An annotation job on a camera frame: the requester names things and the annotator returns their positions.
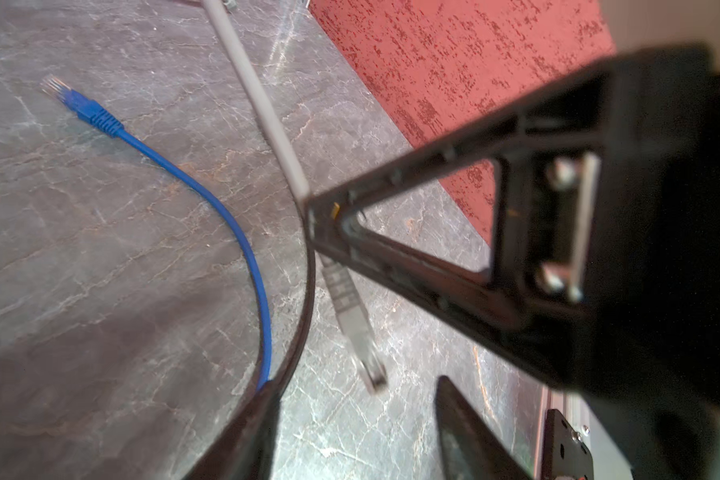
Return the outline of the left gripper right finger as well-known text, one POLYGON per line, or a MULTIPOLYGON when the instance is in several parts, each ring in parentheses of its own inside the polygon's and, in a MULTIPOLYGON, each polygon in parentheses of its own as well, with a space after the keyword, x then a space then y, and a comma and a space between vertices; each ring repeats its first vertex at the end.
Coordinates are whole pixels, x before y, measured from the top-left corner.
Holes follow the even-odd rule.
POLYGON ((530 479, 447 376, 434 399, 445 479, 530 479))

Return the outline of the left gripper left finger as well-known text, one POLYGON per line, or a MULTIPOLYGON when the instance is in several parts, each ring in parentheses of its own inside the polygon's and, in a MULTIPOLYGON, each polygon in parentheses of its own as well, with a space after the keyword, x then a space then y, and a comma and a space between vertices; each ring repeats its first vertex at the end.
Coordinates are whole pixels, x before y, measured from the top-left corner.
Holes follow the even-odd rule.
POLYGON ((278 388, 269 381, 224 428, 184 479, 269 479, 279 414, 278 388))

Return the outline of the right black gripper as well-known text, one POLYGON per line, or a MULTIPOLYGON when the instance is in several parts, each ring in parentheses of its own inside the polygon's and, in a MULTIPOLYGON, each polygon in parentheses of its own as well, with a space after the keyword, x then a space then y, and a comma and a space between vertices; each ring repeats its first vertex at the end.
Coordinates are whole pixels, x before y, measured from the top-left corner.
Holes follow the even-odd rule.
POLYGON ((585 397, 641 478, 720 478, 720 74, 699 45, 612 58, 583 279, 585 397))

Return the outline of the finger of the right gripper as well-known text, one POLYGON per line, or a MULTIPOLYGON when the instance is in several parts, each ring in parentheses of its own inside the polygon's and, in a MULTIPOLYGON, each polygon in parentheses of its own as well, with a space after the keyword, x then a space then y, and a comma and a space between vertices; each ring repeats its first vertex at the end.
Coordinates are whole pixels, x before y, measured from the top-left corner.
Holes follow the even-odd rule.
POLYGON ((641 297, 711 80, 701 45, 596 60, 311 199, 309 242, 537 379, 584 386, 599 330, 641 297))

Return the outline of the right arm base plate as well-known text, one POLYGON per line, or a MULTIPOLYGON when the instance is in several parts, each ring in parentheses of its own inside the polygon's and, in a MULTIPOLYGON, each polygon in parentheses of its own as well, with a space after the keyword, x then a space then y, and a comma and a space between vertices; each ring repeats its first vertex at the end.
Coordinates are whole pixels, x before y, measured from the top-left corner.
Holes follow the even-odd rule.
POLYGON ((557 409, 546 412, 541 450, 541 479, 593 480, 593 458, 589 448, 557 409))

